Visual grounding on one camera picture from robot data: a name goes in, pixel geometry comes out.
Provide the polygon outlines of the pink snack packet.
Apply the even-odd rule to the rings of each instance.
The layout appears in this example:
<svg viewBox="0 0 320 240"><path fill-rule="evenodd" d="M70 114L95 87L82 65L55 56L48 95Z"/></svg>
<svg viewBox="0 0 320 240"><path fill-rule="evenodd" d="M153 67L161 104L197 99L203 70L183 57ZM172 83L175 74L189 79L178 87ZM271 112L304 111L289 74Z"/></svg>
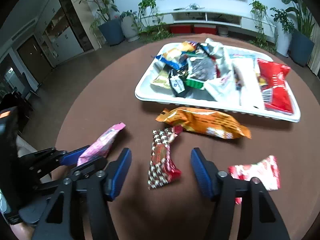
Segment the pink snack packet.
<svg viewBox="0 0 320 240"><path fill-rule="evenodd" d="M87 163L93 157L106 158L116 136L125 127L126 125L123 122L111 126L79 156L77 166Z"/></svg>

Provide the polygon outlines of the brown star pattern packet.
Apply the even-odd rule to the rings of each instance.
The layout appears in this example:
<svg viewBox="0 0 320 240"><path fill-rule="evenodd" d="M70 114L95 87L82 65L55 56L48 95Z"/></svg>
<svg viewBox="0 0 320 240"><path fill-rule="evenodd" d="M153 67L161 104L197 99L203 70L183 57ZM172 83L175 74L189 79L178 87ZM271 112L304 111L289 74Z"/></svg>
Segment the brown star pattern packet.
<svg viewBox="0 0 320 240"><path fill-rule="evenodd" d="M171 159L170 145L182 131L181 126L153 130L148 189L163 187L181 177L182 172Z"/></svg>

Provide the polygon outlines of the red white strawberry packet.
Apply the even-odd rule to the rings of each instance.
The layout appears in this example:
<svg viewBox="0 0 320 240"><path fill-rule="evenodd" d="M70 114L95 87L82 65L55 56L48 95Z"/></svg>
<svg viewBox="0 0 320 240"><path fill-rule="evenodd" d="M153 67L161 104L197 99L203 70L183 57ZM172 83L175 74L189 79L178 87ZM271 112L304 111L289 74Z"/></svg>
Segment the red white strawberry packet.
<svg viewBox="0 0 320 240"><path fill-rule="evenodd" d="M256 164L230 166L228 172L233 178L239 180L250 181L253 177L257 177L267 191L280 189L280 171L274 155L269 155Z"/></svg>

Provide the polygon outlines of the black cereal snack packet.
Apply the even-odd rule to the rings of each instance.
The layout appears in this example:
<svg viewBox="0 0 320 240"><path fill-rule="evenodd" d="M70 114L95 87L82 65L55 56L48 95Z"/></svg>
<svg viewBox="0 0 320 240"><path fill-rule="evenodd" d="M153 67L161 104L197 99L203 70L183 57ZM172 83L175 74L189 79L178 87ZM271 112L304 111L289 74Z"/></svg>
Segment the black cereal snack packet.
<svg viewBox="0 0 320 240"><path fill-rule="evenodd" d="M185 98L191 90L187 85L188 71L186 68L169 71L169 84L175 97Z"/></svg>

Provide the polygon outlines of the gold snack packet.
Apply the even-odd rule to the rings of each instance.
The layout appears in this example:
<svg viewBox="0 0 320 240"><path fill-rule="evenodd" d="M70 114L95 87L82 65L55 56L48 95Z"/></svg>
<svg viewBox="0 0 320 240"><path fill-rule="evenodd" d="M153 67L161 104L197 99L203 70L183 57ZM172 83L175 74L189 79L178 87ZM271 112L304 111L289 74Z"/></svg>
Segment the gold snack packet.
<svg viewBox="0 0 320 240"><path fill-rule="evenodd" d="M151 85L171 90L169 82L169 73L167 70L161 70L158 76L150 82Z"/></svg>

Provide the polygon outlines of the red snack packet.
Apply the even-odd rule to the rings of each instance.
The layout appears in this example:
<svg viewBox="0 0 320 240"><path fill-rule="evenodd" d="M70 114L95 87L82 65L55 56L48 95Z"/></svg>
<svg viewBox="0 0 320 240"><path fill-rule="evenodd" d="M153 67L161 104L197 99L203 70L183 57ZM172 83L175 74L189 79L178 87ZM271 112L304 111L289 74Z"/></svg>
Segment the red snack packet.
<svg viewBox="0 0 320 240"><path fill-rule="evenodd" d="M261 89L265 108L285 114L293 114L292 103L285 85L285 77L291 68L284 64L257 59L261 77L266 87Z"/></svg>

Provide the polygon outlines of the blue orange snack packet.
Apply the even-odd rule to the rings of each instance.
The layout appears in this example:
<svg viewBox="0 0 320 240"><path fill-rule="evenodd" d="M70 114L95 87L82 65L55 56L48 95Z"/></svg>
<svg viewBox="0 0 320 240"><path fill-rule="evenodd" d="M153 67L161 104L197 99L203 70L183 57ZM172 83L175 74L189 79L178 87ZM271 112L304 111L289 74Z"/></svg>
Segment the blue orange snack packet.
<svg viewBox="0 0 320 240"><path fill-rule="evenodd" d="M187 58L193 56L196 51L197 43L184 41L170 47L169 50L155 56L154 58L167 64L174 70L180 70L187 64Z"/></svg>

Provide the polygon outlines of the white long snack packet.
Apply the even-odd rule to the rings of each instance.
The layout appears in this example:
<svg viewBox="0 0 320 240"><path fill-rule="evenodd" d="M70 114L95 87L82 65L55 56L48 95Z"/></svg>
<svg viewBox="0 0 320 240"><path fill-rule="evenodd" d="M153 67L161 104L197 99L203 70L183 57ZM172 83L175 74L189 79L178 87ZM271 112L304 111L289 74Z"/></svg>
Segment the white long snack packet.
<svg viewBox="0 0 320 240"><path fill-rule="evenodd" d="M258 77L260 70L253 54L232 54L234 70L241 81L240 105L246 108L265 109Z"/></svg>

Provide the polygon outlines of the white plastic tray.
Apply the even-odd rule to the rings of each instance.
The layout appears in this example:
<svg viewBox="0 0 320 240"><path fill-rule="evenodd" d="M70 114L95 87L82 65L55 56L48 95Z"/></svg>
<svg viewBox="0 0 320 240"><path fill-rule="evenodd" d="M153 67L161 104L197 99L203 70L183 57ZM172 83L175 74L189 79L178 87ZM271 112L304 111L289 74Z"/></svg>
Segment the white plastic tray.
<svg viewBox="0 0 320 240"><path fill-rule="evenodd" d="M175 44L173 42L165 44L157 55L169 50ZM203 89L191 88L185 98L175 97L172 90L159 88L150 84L161 70L172 69L167 64L153 58L152 63L143 74L141 80L135 88L135 96L142 101L159 102L164 104L175 104L178 106L194 106L200 108L220 109L228 112L244 113L249 115L263 116L275 120L284 120L289 122L299 122L301 113L296 98L286 81L285 85L292 103L293 114L285 114L265 109L246 108L240 105L241 81L236 74L232 61L232 54L253 54L257 59L274 62L270 56L244 48L227 46L211 39L206 39L203 43L197 43L195 57L210 57L216 62L217 77L204 83ZM266 81L258 77L260 89L266 87Z"/></svg>

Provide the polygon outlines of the green white seed packet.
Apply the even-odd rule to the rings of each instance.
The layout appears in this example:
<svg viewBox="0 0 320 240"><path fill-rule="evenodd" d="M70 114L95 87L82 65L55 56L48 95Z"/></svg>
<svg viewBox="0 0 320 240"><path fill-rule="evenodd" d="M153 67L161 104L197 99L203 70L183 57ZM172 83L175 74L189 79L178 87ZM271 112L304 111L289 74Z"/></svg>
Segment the green white seed packet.
<svg viewBox="0 0 320 240"><path fill-rule="evenodd" d="M216 62L210 57L189 57L187 58L188 76L186 85L191 88L203 89L203 85L208 80L217 77Z"/></svg>

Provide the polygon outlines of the dark blue planter left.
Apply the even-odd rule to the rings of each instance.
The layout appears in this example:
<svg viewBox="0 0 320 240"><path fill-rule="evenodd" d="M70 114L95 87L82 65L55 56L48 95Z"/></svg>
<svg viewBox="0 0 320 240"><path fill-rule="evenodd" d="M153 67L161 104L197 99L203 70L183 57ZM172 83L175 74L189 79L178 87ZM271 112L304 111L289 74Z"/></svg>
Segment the dark blue planter left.
<svg viewBox="0 0 320 240"><path fill-rule="evenodd" d="M125 40L119 18L107 21L98 28L110 46L118 45Z"/></svg>

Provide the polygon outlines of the dark blue planter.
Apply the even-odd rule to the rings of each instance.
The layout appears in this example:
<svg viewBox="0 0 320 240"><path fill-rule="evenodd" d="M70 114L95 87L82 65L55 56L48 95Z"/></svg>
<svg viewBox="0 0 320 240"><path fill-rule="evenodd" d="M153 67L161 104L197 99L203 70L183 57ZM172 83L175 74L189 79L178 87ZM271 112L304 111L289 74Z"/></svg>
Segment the dark blue planter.
<svg viewBox="0 0 320 240"><path fill-rule="evenodd" d="M119 18L107 21L98 28L110 46L118 45L125 40Z"/></svg>
<svg viewBox="0 0 320 240"><path fill-rule="evenodd" d="M290 44L290 57L298 65L306 66L310 59L312 50L314 48L314 42L304 34L294 29L292 33L292 39Z"/></svg>

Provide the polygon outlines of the right red storage box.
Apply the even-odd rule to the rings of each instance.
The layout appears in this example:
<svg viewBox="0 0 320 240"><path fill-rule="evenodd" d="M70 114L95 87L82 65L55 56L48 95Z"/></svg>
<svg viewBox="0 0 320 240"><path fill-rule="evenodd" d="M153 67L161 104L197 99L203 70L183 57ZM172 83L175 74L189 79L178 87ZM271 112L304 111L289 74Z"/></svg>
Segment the right red storage box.
<svg viewBox="0 0 320 240"><path fill-rule="evenodd" d="M212 24L195 24L193 26L193 31L194 33L197 34L213 34L216 35L217 34L217 27L216 25L212 25Z"/></svg>

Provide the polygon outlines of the red storage box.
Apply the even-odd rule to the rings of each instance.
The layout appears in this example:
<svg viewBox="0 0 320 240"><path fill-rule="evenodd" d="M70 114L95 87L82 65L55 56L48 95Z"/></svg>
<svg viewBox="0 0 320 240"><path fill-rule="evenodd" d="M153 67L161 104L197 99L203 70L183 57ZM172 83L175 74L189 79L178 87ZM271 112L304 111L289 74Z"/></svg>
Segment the red storage box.
<svg viewBox="0 0 320 240"><path fill-rule="evenodd" d="M193 32L193 27L189 24L169 25L170 32L173 34L189 34Z"/></svg>
<svg viewBox="0 0 320 240"><path fill-rule="evenodd" d="M213 34L216 35L217 34L217 27L216 25L212 25L212 24L195 24L193 26L193 31L194 33L197 34Z"/></svg>

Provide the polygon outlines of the white planter left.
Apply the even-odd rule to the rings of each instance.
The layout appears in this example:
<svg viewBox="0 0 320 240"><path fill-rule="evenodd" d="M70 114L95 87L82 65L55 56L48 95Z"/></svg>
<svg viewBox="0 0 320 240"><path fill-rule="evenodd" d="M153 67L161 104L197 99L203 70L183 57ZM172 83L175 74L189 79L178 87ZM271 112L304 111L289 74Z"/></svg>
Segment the white planter left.
<svg viewBox="0 0 320 240"><path fill-rule="evenodd" d="M136 41L140 38L135 19L132 15L121 19L121 29L128 42Z"/></svg>

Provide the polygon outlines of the white planter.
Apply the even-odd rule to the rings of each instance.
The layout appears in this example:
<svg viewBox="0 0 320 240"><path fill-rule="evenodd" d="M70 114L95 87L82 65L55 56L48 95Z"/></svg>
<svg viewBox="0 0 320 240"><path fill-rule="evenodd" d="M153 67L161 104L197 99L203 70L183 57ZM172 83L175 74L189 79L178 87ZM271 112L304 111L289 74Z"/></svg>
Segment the white planter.
<svg viewBox="0 0 320 240"><path fill-rule="evenodd" d="M128 42L136 41L140 38L135 19L132 15L121 19L121 29Z"/></svg>
<svg viewBox="0 0 320 240"><path fill-rule="evenodd" d="M277 53L289 57L288 50L291 43L292 35L288 31L284 31L280 23L277 24Z"/></svg>

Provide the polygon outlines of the left red storage box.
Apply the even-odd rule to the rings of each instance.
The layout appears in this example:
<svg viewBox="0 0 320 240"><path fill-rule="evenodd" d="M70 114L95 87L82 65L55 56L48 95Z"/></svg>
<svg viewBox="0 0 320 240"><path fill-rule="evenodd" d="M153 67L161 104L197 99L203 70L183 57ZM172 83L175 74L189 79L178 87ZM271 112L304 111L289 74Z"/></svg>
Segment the left red storage box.
<svg viewBox="0 0 320 240"><path fill-rule="evenodd" d="M189 24L169 25L170 32L173 34L189 34L193 32L193 27Z"/></svg>

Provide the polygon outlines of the white planter right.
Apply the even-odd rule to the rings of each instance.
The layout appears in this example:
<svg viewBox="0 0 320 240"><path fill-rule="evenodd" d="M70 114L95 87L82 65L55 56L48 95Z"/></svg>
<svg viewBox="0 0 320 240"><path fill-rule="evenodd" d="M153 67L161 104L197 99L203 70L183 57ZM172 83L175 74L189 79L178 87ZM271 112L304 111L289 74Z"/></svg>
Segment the white planter right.
<svg viewBox="0 0 320 240"><path fill-rule="evenodd" d="M277 53L289 57L288 50L291 43L292 35L288 31L284 31L280 23L277 24Z"/></svg>

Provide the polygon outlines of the dark blue planter right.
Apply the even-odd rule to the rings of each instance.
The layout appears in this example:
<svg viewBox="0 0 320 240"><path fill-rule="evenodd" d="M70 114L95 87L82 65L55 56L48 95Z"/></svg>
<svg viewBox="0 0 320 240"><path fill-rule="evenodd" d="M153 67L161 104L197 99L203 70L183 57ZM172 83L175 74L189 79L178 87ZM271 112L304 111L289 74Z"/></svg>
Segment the dark blue planter right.
<svg viewBox="0 0 320 240"><path fill-rule="evenodd" d="M306 66L310 59L312 50L314 48L314 42L304 34L294 29L292 33L292 39L290 44L290 57L298 65Z"/></svg>

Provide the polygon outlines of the white TV cabinet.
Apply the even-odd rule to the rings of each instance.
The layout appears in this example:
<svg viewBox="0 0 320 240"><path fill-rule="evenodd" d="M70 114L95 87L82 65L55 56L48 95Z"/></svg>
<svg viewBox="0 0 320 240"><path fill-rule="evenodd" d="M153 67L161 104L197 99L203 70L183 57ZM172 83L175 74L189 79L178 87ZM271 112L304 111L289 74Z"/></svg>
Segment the white TV cabinet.
<svg viewBox="0 0 320 240"><path fill-rule="evenodd" d="M205 9L150 12L142 16L141 20L145 26L157 25L159 23L212 24L215 26L225 26L228 27L230 31L237 31L251 36L256 36L258 28L262 27L266 39L270 42L274 42L276 28L270 20L259 22L254 19L253 15L239 16Z"/></svg>

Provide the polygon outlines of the tall leafy plant right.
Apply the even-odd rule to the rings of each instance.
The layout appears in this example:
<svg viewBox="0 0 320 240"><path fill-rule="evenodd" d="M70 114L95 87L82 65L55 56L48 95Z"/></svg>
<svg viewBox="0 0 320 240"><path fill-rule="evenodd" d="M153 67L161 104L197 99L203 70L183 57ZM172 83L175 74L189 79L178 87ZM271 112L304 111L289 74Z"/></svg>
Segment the tall leafy plant right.
<svg viewBox="0 0 320 240"><path fill-rule="evenodd" d="M297 21L297 31L311 39L315 21L311 11L302 0L281 0L284 5L292 4L286 9L277 9L272 7L270 10L273 12L274 22L281 24L282 31L292 34L295 29L295 24L289 19L288 13L294 13Z"/></svg>

